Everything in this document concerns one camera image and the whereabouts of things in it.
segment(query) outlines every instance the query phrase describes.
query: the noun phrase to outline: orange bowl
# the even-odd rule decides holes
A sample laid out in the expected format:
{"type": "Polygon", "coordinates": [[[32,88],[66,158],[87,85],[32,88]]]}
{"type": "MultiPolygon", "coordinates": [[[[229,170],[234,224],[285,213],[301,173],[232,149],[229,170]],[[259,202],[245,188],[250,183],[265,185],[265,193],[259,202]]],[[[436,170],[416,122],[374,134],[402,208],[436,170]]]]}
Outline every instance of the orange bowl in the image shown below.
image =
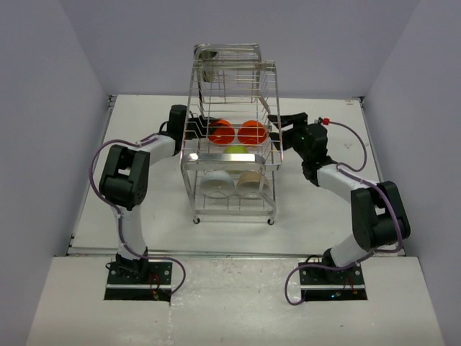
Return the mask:
{"type": "Polygon", "coordinates": [[[227,120],[219,119],[210,124],[208,139],[214,144],[229,144],[236,137],[236,131],[227,120]]]}
{"type": "Polygon", "coordinates": [[[264,126],[256,120],[249,120],[242,124],[238,130],[238,140],[247,146],[263,143],[267,138],[264,126]]]}

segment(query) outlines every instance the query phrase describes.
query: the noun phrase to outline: stainless steel rack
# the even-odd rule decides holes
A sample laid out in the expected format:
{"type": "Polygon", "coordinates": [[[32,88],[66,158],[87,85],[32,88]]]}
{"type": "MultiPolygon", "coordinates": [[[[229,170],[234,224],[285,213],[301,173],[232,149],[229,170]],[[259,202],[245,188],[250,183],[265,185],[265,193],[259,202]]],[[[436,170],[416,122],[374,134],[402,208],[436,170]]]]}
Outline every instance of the stainless steel rack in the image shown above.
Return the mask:
{"type": "Polygon", "coordinates": [[[258,45],[195,46],[187,112],[181,170],[194,222],[200,222],[201,215],[213,215],[222,220],[266,216],[268,223],[274,223],[275,171],[283,160],[275,63],[261,59],[258,45]],[[223,134],[223,143],[212,137],[222,126],[218,120],[226,120],[235,132],[223,134]],[[261,137],[258,131],[238,136],[249,120],[255,120],[258,131],[267,136],[261,137]],[[242,146],[239,139],[250,140],[246,153],[225,153],[229,147],[242,146]],[[235,194],[211,198],[202,193],[200,183],[207,172],[215,170],[226,171],[235,183],[241,172],[258,171],[269,188],[261,178],[257,198],[235,194]]]}

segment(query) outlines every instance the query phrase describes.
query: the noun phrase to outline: tan bowl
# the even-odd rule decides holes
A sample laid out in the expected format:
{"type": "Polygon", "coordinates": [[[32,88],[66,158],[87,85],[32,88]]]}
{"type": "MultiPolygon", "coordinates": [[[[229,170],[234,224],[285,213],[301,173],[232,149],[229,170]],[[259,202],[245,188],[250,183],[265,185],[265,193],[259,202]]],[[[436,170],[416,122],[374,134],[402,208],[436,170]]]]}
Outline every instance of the tan bowl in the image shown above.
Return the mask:
{"type": "Polygon", "coordinates": [[[238,178],[236,192],[243,198],[260,198],[259,194],[259,182],[263,179],[263,192],[268,193],[270,191],[269,180],[261,176],[259,172],[247,171],[242,173],[238,178]]]}

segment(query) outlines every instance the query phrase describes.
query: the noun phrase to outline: gray wall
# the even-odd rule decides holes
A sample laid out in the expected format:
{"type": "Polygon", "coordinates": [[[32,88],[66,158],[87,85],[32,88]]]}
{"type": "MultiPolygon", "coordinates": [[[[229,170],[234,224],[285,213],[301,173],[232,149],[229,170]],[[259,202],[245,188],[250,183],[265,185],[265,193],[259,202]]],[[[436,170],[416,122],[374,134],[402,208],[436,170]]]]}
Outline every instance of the gray wall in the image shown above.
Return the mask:
{"type": "Polygon", "coordinates": [[[0,345],[23,345],[65,254],[106,99],[57,0],[0,4],[0,345]]]}
{"type": "Polygon", "coordinates": [[[196,43],[259,43],[291,97],[371,87],[418,0],[61,0],[111,93],[186,94],[196,43]]]}
{"type": "Polygon", "coordinates": [[[365,102],[447,345],[461,342],[461,1],[421,0],[365,102]]]}

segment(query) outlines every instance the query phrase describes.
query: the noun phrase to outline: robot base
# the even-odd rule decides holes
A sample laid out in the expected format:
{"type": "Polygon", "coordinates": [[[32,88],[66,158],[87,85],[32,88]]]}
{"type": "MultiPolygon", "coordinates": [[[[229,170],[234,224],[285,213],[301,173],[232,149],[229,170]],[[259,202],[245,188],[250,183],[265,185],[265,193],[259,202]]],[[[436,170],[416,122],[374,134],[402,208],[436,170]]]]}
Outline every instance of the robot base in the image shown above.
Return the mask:
{"type": "Polygon", "coordinates": [[[367,292],[362,268],[341,272],[318,268],[300,270],[301,296],[305,301],[364,301],[367,292]]]}
{"type": "Polygon", "coordinates": [[[147,262],[147,275],[120,272],[117,263],[107,266],[106,301],[170,301],[171,262],[147,262]]]}

